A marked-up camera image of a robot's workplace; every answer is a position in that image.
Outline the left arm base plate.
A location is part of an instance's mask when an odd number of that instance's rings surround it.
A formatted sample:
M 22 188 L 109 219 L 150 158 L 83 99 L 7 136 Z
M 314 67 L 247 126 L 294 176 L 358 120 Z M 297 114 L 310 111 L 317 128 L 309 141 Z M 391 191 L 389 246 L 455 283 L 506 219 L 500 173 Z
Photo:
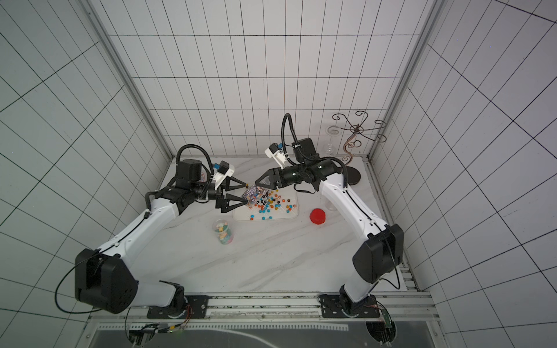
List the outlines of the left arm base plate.
M 179 295 L 166 307 L 150 307 L 147 312 L 148 319 L 203 319 L 207 313 L 208 301 L 206 295 Z

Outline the red jar lid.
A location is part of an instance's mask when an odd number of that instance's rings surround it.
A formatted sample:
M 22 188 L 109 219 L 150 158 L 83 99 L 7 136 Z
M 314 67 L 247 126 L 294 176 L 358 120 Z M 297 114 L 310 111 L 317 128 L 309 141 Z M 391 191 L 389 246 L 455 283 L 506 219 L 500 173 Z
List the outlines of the red jar lid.
M 311 211 L 309 215 L 310 221 L 315 225 L 322 225 L 326 222 L 326 213 L 319 208 Z

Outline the jar of small dark candies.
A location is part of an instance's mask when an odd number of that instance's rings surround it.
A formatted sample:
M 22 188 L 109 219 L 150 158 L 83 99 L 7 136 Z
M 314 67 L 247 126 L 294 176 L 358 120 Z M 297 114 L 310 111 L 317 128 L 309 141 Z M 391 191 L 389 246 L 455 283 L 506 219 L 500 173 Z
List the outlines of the jar of small dark candies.
M 266 188 L 252 185 L 246 188 L 242 197 L 247 200 L 247 205 L 251 206 L 258 204 L 258 202 L 265 198 L 267 194 L 268 190 Z

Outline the jar of pastel candies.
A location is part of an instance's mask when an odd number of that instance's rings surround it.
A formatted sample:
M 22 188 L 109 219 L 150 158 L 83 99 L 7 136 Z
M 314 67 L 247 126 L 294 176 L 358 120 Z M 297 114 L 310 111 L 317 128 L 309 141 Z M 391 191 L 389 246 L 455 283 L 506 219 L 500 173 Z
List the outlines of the jar of pastel candies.
M 233 241 L 234 234 L 227 220 L 216 220 L 213 223 L 213 230 L 220 243 L 230 244 Z

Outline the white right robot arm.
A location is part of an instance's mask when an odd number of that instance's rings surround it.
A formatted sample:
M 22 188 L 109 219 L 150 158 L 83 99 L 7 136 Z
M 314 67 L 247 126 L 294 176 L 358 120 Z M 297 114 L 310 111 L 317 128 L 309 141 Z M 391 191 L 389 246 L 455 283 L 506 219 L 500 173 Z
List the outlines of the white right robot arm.
M 310 138 L 299 139 L 292 116 L 281 122 L 281 142 L 265 151 L 277 168 L 267 170 L 255 181 L 266 189 L 282 189 L 306 183 L 312 185 L 337 209 L 362 242 L 352 257 L 354 271 L 340 290 L 346 303 L 356 305 L 369 297 L 384 274 L 402 261 L 404 233 L 400 226 L 388 225 L 355 193 L 348 183 L 348 167 L 332 156 L 320 157 Z

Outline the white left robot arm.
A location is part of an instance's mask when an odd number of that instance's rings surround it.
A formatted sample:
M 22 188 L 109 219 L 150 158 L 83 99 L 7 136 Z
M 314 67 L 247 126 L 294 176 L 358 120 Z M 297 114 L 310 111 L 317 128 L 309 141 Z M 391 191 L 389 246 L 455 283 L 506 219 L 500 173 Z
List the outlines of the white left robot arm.
M 225 161 L 214 164 L 199 145 L 182 146 L 176 154 L 174 177 L 161 189 L 145 194 L 143 213 L 108 242 L 76 256 L 76 300 L 112 314 L 132 307 L 157 307 L 172 316 L 185 313 L 187 299 L 181 285 L 139 281 L 131 267 L 148 243 L 190 205 L 214 202 L 222 213 L 246 205 L 245 198 L 231 193 L 247 188 L 234 171 Z

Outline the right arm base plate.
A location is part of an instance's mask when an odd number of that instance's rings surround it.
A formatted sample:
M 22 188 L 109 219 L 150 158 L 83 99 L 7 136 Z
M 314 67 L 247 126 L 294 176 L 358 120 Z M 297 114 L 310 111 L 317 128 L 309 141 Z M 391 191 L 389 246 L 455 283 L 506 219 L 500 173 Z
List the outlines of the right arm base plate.
M 369 295 L 359 302 L 353 302 L 346 294 L 321 294 L 318 296 L 321 316 L 329 319 L 379 318 L 376 297 Z

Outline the clear lollipop jar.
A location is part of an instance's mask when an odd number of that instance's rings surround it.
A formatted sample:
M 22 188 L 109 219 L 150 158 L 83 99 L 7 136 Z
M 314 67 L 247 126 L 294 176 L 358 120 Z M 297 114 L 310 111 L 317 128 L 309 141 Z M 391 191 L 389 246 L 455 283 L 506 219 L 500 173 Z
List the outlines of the clear lollipop jar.
M 334 189 L 333 191 L 326 191 L 323 193 L 326 199 L 326 207 L 331 211 L 338 211 L 342 203 L 342 192 Z

